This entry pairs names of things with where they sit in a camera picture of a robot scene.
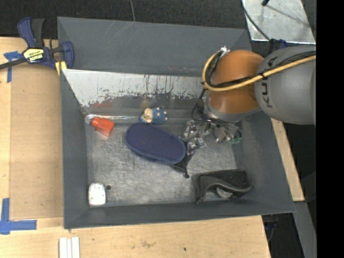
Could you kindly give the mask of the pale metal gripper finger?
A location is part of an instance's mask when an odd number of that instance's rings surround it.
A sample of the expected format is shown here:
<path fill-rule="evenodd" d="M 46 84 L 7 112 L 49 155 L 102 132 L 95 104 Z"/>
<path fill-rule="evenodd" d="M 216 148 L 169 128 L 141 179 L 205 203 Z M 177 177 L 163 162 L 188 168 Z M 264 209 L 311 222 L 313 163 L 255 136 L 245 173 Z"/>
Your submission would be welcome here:
<path fill-rule="evenodd" d="M 183 139 L 184 140 L 195 140 L 196 138 L 199 138 L 199 130 L 198 126 L 195 124 L 193 120 L 186 123 L 186 128 L 183 133 Z"/>
<path fill-rule="evenodd" d="M 206 147 L 206 143 L 203 138 L 192 138 L 186 143 L 186 153 L 192 155 L 204 147 Z"/>

